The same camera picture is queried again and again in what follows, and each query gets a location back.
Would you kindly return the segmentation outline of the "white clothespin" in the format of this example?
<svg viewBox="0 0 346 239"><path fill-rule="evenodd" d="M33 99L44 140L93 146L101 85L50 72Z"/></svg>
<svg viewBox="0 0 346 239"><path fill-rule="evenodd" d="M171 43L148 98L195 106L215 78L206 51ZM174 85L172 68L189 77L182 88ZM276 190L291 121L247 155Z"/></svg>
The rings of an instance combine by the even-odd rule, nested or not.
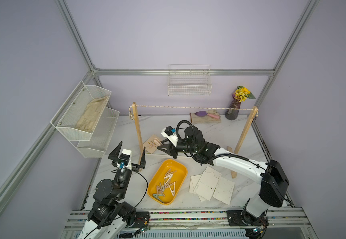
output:
<svg viewBox="0 0 346 239"><path fill-rule="evenodd" d="M164 177L164 184L169 184L172 177L173 177L173 174L171 174L169 176L165 176Z"/></svg>
<svg viewBox="0 0 346 239"><path fill-rule="evenodd" d="M176 185L176 182L169 185L169 190L172 196L175 196L175 185Z"/></svg>

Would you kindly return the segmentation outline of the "teal clothespin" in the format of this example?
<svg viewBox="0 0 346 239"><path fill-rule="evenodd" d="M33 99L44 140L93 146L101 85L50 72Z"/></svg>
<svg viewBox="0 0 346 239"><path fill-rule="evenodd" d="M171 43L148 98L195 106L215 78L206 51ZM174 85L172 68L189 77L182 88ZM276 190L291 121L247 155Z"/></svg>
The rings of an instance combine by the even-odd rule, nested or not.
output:
<svg viewBox="0 0 346 239"><path fill-rule="evenodd" d="M163 196L163 194L153 194L153 197L162 204L164 204Z"/></svg>

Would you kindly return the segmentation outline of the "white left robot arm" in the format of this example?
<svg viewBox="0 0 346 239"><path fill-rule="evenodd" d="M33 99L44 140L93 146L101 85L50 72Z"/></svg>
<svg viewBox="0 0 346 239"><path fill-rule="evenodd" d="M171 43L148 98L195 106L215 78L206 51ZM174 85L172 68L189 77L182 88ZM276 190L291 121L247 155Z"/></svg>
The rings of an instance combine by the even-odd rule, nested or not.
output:
<svg viewBox="0 0 346 239"><path fill-rule="evenodd" d="M95 188L95 200L87 221L79 235L80 239L115 239L126 227L136 221L136 207L121 202L133 173L138 174L146 166L146 150L143 149L139 163L132 163L132 152L122 149L122 142L109 153L108 159L116 168L113 179L101 180Z"/></svg>

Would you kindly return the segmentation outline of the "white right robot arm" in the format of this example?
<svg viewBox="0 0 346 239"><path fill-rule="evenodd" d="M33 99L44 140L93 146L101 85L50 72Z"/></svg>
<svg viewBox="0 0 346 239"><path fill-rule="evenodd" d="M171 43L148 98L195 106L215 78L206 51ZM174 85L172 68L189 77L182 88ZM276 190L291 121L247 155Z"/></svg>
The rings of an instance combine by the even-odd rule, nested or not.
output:
<svg viewBox="0 0 346 239"><path fill-rule="evenodd" d="M236 225L263 224L265 212L270 207L282 207L289 180L279 162L255 161L234 154L217 144L205 141L202 131L189 121L182 120L178 125L183 123L188 124L184 130L184 138L180 137L178 126L175 128L168 126L162 130L162 136L165 139L157 147L158 150L173 158L183 153L202 165L210 164L230 169L261 186L260 191L245 204L240 216L236 219Z"/></svg>

